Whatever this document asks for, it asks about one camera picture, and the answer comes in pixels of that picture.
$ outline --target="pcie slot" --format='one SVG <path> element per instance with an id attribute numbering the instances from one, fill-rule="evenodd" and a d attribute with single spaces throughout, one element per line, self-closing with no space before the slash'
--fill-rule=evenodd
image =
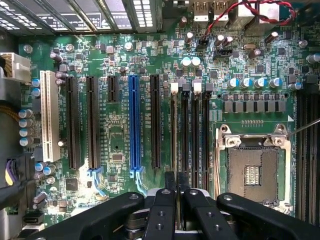
<path id="1" fill-rule="evenodd" d="M 78 169 L 80 158 L 80 128 L 79 128 L 79 95 L 78 80 L 73 76 L 65 79 L 66 100 L 66 137 L 70 169 Z"/>
<path id="2" fill-rule="evenodd" d="M 59 99 L 55 73 L 40 71 L 41 124 L 43 161 L 54 162 L 61 158 L 59 141 Z"/>
<path id="3" fill-rule="evenodd" d="M 210 94 L 204 93 L 202 98 L 202 166 L 203 166 L 203 188 L 209 190 L 209 164 L 210 164 L 210 139 L 209 139 L 209 111 L 210 111 Z"/>
<path id="4" fill-rule="evenodd" d="M 141 168 L 140 86 L 138 75 L 129 75 L 130 170 Z"/>
<path id="5" fill-rule="evenodd" d="M 86 120 L 87 120 L 87 154 L 89 169 L 101 166 L 100 153 L 100 119 L 99 119 L 99 84 L 94 76 L 87 76 L 86 82 Z"/>
<path id="6" fill-rule="evenodd" d="M 192 94 L 191 101 L 191 139 L 192 139 L 192 187 L 199 187 L 199 96 Z"/>
<path id="7" fill-rule="evenodd" d="M 181 171 L 189 165 L 189 92 L 181 93 Z"/>
<path id="8" fill-rule="evenodd" d="M 154 169 L 161 167 L 161 96 L 160 77 L 150 75 L 151 94 L 151 161 Z"/>

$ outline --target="green circuit board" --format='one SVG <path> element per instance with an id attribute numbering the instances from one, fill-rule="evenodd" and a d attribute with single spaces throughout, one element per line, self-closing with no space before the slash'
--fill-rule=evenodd
<path id="1" fill-rule="evenodd" d="M 295 76 L 295 82 L 302 82 L 300 74 L 304 66 L 308 66 L 305 59 L 308 55 L 307 49 L 301 49 L 298 41 L 303 35 L 313 36 L 317 26 L 297 28 L 295 26 L 281 27 L 277 30 L 277 40 L 266 45 L 263 37 L 247 37 L 243 31 L 225 31 L 215 28 L 212 36 L 222 34 L 233 37 L 233 42 L 227 49 L 232 50 L 230 57 L 216 57 L 213 41 L 204 52 L 196 50 L 196 39 L 202 36 L 204 29 L 193 29 L 189 26 L 178 28 L 174 26 L 171 31 L 157 34 L 117 34 L 117 35 L 95 35 L 95 36 L 47 36 L 28 37 L 20 40 L 19 54 L 27 57 L 32 63 L 32 78 L 40 77 L 40 71 L 57 71 L 57 65 L 50 58 L 50 53 L 58 49 L 58 53 L 65 59 L 68 65 L 68 74 L 78 79 L 78 107 L 80 123 L 80 149 L 81 167 L 78 170 L 69 168 L 67 148 L 62 147 L 61 160 L 54 162 L 56 166 L 55 183 L 48 184 L 46 180 L 38 183 L 38 192 L 45 191 L 48 194 L 48 203 L 43 209 L 45 212 L 45 223 L 50 226 L 69 218 L 78 212 L 95 206 L 109 198 L 128 191 L 147 194 L 149 189 L 163 188 L 165 186 L 164 173 L 173 171 L 171 147 L 172 147 L 172 97 L 170 83 L 184 79 L 186 83 L 200 80 L 202 91 L 206 84 L 212 84 L 213 91 L 209 98 L 208 133 L 209 163 L 207 184 L 201 181 L 194 182 L 192 172 L 187 171 L 191 186 L 206 189 L 214 196 L 214 156 L 216 154 L 216 132 L 222 124 L 229 126 L 234 134 L 269 134 L 273 133 L 277 124 L 283 124 L 288 132 L 295 129 L 296 119 L 296 97 L 295 92 L 289 90 L 289 76 Z M 187 32 L 193 32 L 195 40 L 190 45 L 185 45 L 184 39 Z M 124 49 L 125 43 L 133 44 L 132 51 Z M 74 50 L 66 51 L 66 45 L 72 44 Z M 101 45 L 107 47 L 106 52 L 101 51 Z M 248 58 L 250 51 L 244 50 L 245 44 L 255 44 L 263 51 L 263 55 L 254 59 Z M 24 46 L 30 45 L 32 53 L 26 53 Z M 199 57 L 201 63 L 197 69 L 182 68 L 183 58 L 190 59 Z M 126 73 L 120 74 L 119 68 L 125 67 Z M 129 130 L 129 75 L 138 75 L 140 91 L 140 127 L 141 127 L 141 185 L 137 187 L 135 178 L 130 177 L 130 130 Z M 152 166 L 152 105 L 150 91 L 150 75 L 158 74 L 160 79 L 160 150 L 161 164 L 159 168 Z M 98 78 L 99 85 L 99 125 L 100 125 L 100 149 L 101 166 L 100 189 L 106 194 L 101 198 L 98 193 L 88 186 L 91 178 L 87 175 L 88 153 L 87 153 L 87 93 L 86 77 Z M 108 102 L 107 76 L 118 77 L 119 101 Z M 280 78 L 281 84 L 277 88 L 270 88 L 268 84 L 262 88 L 253 85 L 243 89 L 239 86 L 230 89 L 228 80 L 250 78 L 252 83 L 259 78 L 270 81 Z M 32 86 L 22 87 L 22 107 L 33 109 L 34 96 Z M 59 86 L 58 92 L 58 114 L 59 114 L 59 136 L 61 139 L 67 136 L 67 109 L 66 93 L 64 86 Z M 235 102 L 284 102 L 284 109 L 268 111 L 266 109 L 258 112 L 234 111 Z M 226 108 L 226 102 L 231 102 L 232 110 Z M 188 135 L 188 159 L 192 162 L 192 100 L 189 100 L 187 129 Z M 202 101 L 197 126 L 199 137 L 198 156 L 201 159 L 202 145 L 201 137 L 204 134 Z M 177 97 L 177 169 L 181 171 L 183 139 L 182 104 L 180 93 Z M 25 150 L 32 152 L 41 147 L 42 124 L 41 119 L 34 117 L 34 141 L 32 147 Z M 295 137 L 290 138 L 291 151 L 288 164 L 283 149 L 276 150 L 276 199 L 286 201 L 292 208 L 295 205 Z M 113 154 L 121 154 L 122 159 L 113 161 Z M 219 180 L 221 193 L 228 191 L 232 173 L 229 173 L 231 155 L 228 150 L 219 152 Z M 69 179 L 76 179 L 76 186 L 70 186 Z M 66 201 L 66 209 L 60 211 L 60 201 Z"/>

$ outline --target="motherboard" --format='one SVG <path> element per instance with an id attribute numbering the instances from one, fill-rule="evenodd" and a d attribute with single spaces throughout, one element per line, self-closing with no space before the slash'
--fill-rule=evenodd
<path id="1" fill-rule="evenodd" d="M 267 39 L 215 27 L 204 49 L 205 29 L 180 22 L 166 33 L 21 38 L 32 83 L 20 144 L 44 202 L 33 209 L 50 226 L 125 192 L 146 196 L 173 171 L 213 198 L 232 192 L 293 215 L 296 138 L 283 136 L 296 128 L 319 28 L 282 26 Z"/>

